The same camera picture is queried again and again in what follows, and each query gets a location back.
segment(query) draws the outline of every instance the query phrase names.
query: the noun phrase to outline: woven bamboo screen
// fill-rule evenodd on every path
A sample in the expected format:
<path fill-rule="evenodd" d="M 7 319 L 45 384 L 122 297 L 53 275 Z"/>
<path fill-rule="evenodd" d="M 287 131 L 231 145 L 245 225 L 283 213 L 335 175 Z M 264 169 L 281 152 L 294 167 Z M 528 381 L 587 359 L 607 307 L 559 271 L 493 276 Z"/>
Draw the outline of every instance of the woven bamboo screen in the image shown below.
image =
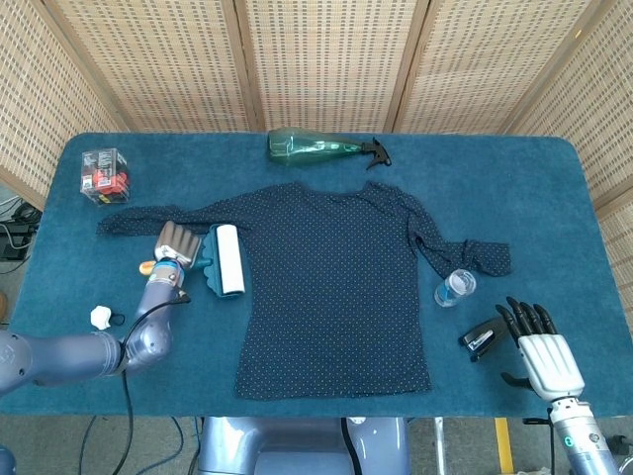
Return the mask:
<path fill-rule="evenodd" d="M 73 35 L 136 131 L 246 131 L 219 0 L 58 0 Z"/>
<path fill-rule="evenodd" d="M 433 3 L 396 131 L 499 133 L 589 1 Z"/>
<path fill-rule="evenodd" d="M 250 0 L 267 129 L 381 132 L 415 0 Z"/>
<path fill-rule="evenodd" d="M 0 2 L 0 177 L 42 208 L 68 139 L 118 130 L 29 2 Z"/>
<path fill-rule="evenodd" d="M 615 2 L 512 132 L 562 136 L 576 146 L 591 197 L 605 203 L 598 208 L 602 236 L 633 329 L 631 51 L 633 4 Z M 601 212 L 623 198 L 624 206 Z"/>

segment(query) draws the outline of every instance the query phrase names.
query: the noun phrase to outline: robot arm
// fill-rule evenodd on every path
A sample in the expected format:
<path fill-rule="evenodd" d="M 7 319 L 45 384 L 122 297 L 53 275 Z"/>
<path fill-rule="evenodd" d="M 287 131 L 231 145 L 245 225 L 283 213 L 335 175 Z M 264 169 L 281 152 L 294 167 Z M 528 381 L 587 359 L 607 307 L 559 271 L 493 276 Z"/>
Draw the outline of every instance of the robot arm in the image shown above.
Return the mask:
<path fill-rule="evenodd" d="M 578 400 L 585 381 L 548 312 L 538 305 L 519 304 L 511 297 L 512 312 L 497 305 L 527 369 L 527 379 L 502 373 L 510 386 L 532 389 L 552 405 L 553 425 L 577 475 L 616 475 L 615 461 L 588 403 Z"/>
<path fill-rule="evenodd" d="M 136 310 L 133 330 L 123 343 L 107 332 L 36 338 L 0 332 L 0 397 L 27 383 L 57 385 L 138 372 L 171 348 L 171 306 L 189 302 L 181 290 L 200 239 L 168 222 L 154 254 L 159 261 L 149 276 Z"/>

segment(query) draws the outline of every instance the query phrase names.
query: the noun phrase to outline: white robotic hand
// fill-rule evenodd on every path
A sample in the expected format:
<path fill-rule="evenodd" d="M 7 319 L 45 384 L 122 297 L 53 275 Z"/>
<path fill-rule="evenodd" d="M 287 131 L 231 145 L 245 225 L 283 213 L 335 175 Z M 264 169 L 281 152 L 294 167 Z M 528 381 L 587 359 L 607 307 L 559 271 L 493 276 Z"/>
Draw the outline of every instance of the white robotic hand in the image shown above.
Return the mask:
<path fill-rule="evenodd" d="M 502 373 L 510 386 L 528 388 L 544 401 L 578 397 L 585 381 L 565 337 L 558 334 L 547 311 L 507 298 L 512 313 L 497 305 L 527 368 L 528 379 Z"/>

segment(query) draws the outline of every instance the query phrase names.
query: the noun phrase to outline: white cap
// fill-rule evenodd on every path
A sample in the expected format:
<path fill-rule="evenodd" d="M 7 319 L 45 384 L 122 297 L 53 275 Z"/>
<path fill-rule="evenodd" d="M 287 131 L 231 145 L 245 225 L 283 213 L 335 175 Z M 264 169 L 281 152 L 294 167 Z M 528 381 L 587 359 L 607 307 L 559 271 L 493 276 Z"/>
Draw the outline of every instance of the white cap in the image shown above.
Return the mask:
<path fill-rule="evenodd" d="M 112 310 L 108 307 L 98 305 L 92 312 L 90 312 L 90 323 L 98 330 L 108 329 L 110 327 L 111 315 Z"/>

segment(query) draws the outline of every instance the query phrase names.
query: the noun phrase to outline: navy polka dot shirt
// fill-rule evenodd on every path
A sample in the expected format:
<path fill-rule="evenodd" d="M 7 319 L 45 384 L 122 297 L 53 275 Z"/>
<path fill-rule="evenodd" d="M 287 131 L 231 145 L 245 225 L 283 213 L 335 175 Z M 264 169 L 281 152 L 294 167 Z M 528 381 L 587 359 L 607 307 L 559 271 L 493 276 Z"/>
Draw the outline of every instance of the navy polka dot shirt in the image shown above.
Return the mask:
<path fill-rule="evenodd" d="M 368 182 L 355 193 L 276 185 L 196 211 L 129 208 L 99 233 L 238 227 L 253 313 L 235 380 L 246 399 L 359 397 L 430 389 L 419 327 L 416 251 L 445 277 L 510 271 L 507 244 L 446 242 L 420 203 Z"/>

